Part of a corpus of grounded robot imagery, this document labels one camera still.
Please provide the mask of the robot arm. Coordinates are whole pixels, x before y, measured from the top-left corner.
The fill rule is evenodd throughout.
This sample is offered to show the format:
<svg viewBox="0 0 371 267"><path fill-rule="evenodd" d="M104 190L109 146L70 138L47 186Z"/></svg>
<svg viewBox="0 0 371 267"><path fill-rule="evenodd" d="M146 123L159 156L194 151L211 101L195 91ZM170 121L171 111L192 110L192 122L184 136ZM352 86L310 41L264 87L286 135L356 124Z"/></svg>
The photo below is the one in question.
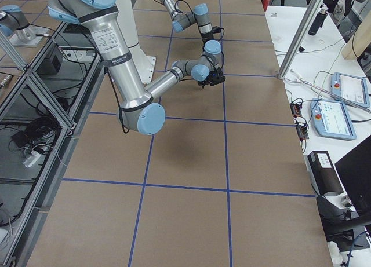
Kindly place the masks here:
<svg viewBox="0 0 371 267"><path fill-rule="evenodd" d="M87 28L101 56L105 71L118 88L123 102L118 105L118 119L123 131L153 135L165 123L166 113L156 99L186 76L200 87L225 81L221 44L214 39L217 28L212 26L207 4L195 6L187 14L175 0L160 0L172 19L176 32L196 24L203 42L196 60L178 60L162 76L144 85L136 63L125 41L135 34L135 25L120 26L117 18L133 16L131 0L48 0L50 17Z"/></svg>
<svg viewBox="0 0 371 267"><path fill-rule="evenodd" d="M179 1L183 0L159 0L168 11L172 19L172 27L177 33L197 24L203 44L214 40L214 34L222 33L224 28L212 25L207 4L201 3L189 12L183 12L178 6Z"/></svg>

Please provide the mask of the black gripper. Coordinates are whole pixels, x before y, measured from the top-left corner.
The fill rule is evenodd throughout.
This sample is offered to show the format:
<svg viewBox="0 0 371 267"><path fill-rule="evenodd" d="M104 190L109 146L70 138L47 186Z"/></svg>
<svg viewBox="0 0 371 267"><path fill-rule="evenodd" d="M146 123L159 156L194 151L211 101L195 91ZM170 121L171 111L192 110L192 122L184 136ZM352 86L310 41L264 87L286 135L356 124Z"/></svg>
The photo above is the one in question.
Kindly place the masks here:
<svg viewBox="0 0 371 267"><path fill-rule="evenodd" d="M204 88L206 85L215 86L225 82L225 76L222 70L215 70L209 73L203 81L198 81L198 86Z"/></svg>

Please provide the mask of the neighbouring robot arm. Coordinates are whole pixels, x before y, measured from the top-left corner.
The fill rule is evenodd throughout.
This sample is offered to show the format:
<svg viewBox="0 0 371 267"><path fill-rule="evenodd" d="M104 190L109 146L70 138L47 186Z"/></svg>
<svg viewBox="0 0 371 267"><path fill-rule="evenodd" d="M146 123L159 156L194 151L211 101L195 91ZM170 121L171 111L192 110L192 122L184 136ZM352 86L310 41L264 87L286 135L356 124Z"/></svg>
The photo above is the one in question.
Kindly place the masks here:
<svg viewBox="0 0 371 267"><path fill-rule="evenodd" d="M34 27L17 5L1 7L1 32L10 37L10 42L17 47L37 47L42 38L49 38L49 29Z"/></svg>

